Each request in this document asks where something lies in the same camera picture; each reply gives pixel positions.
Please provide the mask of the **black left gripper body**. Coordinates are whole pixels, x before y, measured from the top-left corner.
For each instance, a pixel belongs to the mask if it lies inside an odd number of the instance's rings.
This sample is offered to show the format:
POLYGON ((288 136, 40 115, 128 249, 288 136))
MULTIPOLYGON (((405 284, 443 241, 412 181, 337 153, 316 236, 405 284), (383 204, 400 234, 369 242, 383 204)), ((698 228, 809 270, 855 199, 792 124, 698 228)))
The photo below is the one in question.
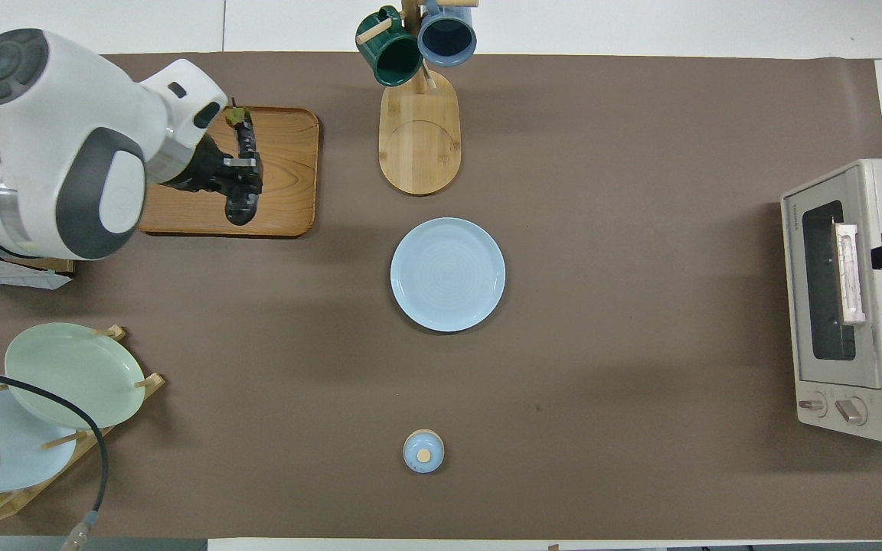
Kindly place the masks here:
POLYGON ((224 163, 227 159, 234 157, 221 151, 211 136, 203 135, 185 168, 173 178, 161 178, 156 182, 176 191, 207 191, 230 196, 238 184, 238 177, 237 171, 224 163))

